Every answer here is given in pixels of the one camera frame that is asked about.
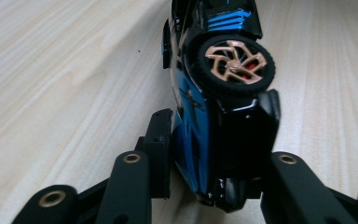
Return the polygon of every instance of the copper wheel rim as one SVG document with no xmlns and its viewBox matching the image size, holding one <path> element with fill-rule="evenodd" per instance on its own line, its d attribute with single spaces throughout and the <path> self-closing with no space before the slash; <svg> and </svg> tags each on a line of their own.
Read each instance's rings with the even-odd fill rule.
<svg viewBox="0 0 358 224">
<path fill-rule="evenodd" d="M 205 57 L 213 60 L 211 73 L 227 82 L 251 85 L 263 79 L 261 70 L 267 65 L 262 53 L 252 53 L 238 40 L 227 40 L 210 46 Z"/>
</svg>

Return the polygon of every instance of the toy car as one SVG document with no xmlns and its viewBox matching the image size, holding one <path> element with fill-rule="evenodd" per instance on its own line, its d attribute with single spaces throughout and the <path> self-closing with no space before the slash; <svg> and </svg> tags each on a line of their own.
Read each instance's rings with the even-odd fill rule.
<svg viewBox="0 0 358 224">
<path fill-rule="evenodd" d="M 201 203 L 226 212 L 259 197 L 279 126 L 278 93 L 266 91 L 275 65 L 261 37 L 254 0 L 172 0 L 164 25 L 174 161 Z"/>
</svg>

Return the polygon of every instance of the wooden table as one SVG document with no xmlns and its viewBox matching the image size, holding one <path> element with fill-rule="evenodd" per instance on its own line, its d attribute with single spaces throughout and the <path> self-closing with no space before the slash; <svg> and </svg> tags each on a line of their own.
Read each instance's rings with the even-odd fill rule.
<svg viewBox="0 0 358 224">
<path fill-rule="evenodd" d="M 326 186 L 358 194 L 358 1 L 256 1 L 277 64 L 274 150 L 302 157 Z M 170 1 L 0 1 L 0 223 L 53 184 L 106 179 L 150 116 L 175 108 L 160 37 Z M 198 204 L 181 177 L 153 223 L 262 223 Z"/>
</svg>

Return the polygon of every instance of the screw hole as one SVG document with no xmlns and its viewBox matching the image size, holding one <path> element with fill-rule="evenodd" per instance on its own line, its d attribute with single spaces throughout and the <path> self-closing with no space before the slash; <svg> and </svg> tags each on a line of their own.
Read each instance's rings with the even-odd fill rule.
<svg viewBox="0 0 358 224">
<path fill-rule="evenodd" d="M 297 163 L 295 158 L 288 156 L 288 155 L 281 155 L 279 159 L 287 164 L 296 164 Z"/>
<path fill-rule="evenodd" d="M 41 207 L 52 207 L 63 201 L 66 197 L 66 193 L 62 190 L 54 190 L 49 192 L 39 200 L 39 205 Z"/>
<path fill-rule="evenodd" d="M 126 163 L 135 163 L 141 159 L 141 156 L 138 154 L 130 154 L 124 157 L 124 162 Z"/>
</svg>

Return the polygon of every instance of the toy car wheel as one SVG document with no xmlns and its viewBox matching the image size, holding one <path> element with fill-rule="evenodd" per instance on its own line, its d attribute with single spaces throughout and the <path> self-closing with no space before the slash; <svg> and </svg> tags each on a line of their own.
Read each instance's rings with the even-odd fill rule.
<svg viewBox="0 0 358 224">
<path fill-rule="evenodd" d="M 205 89 L 229 95 L 250 95 L 267 89 L 275 75 L 269 53 L 251 39 L 219 35 L 198 52 L 194 78 Z"/>
</svg>

